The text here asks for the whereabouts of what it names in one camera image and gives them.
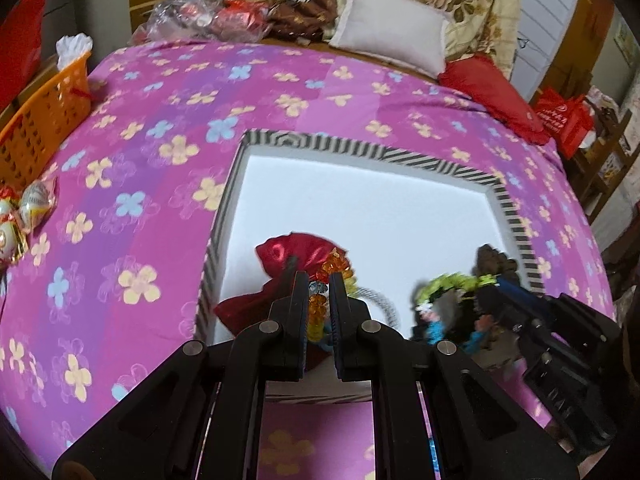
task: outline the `plastic bag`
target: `plastic bag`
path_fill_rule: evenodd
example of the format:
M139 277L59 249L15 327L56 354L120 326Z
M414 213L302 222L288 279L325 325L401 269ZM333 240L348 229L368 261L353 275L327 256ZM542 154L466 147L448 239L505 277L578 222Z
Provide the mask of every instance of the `plastic bag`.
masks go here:
M593 128L593 118L583 101L584 95L566 100L552 88L546 88L534 108L565 158L574 156Z
M257 43L271 30L268 13L264 4L229 0L227 7L216 14L211 30L222 41Z
M58 70L66 68L85 53L91 52L93 47L94 40L85 34L80 33L76 36L63 36L56 42Z
M129 44L212 39L255 43L271 29L267 14L264 4L242 0L161 0Z

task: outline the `white tissue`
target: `white tissue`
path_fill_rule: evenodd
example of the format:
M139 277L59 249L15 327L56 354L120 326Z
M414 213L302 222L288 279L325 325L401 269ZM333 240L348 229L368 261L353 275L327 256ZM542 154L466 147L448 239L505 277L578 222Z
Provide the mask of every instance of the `white tissue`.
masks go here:
M90 52L94 47L94 40L85 34L76 36L63 36L56 42L56 51L58 52L58 70L66 68L76 59Z

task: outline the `red fabric bag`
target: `red fabric bag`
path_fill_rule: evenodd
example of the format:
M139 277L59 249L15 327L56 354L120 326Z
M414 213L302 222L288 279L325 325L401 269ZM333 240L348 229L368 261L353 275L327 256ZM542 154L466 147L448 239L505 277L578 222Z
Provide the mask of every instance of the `red fabric bag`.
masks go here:
M583 101L584 95L566 100L552 88L546 88L536 104L536 114L565 158L574 156L593 128L593 118Z
M518 91L487 56L450 61L439 76L440 84L470 95L493 118L506 124L530 144L546 144L549 135Z
M306 233L291 233L277 238L270 238L255 248L264 271L271 280L264 284L260 292L228 298L217 304L213 312L233 335L252 324L264 321L269 316L271 303L284 297L281 277L286 270L290 256L297 258L296 270L304 270L311 280L316 272L322 270L322 263L331 251L336 249L344 254L344 250L333 242ZM306 369L311 370L320 364L329 354L319 346L308 345L306 348Z

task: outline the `red shopping bag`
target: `red shopping bag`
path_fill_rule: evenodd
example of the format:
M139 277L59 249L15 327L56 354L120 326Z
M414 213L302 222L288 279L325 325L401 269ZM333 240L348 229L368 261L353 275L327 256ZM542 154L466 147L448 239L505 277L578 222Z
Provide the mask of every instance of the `red shopping bag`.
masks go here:
M593 128L593 118L583 101L584 95L566 100L552 88L546 88L534 108L565 158L574 156Z

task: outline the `pink floral bedsheet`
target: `pink floral bedsheet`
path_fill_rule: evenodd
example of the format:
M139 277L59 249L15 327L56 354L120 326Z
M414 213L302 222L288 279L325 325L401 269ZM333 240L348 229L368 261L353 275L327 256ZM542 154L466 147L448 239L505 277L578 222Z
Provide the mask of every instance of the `pink floral bedsheet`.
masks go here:
M122 49L91 80L101 101L47 170L59 178L58 208L0 290L0 404L45 468L190 338L206 240L248 128L380 142L493 173L519 209L548 293L612 314L552 143L527 145L458 92L254 44ZM497 379L544 423L521 368ZM373 471L369 403L265 413L261 477Z

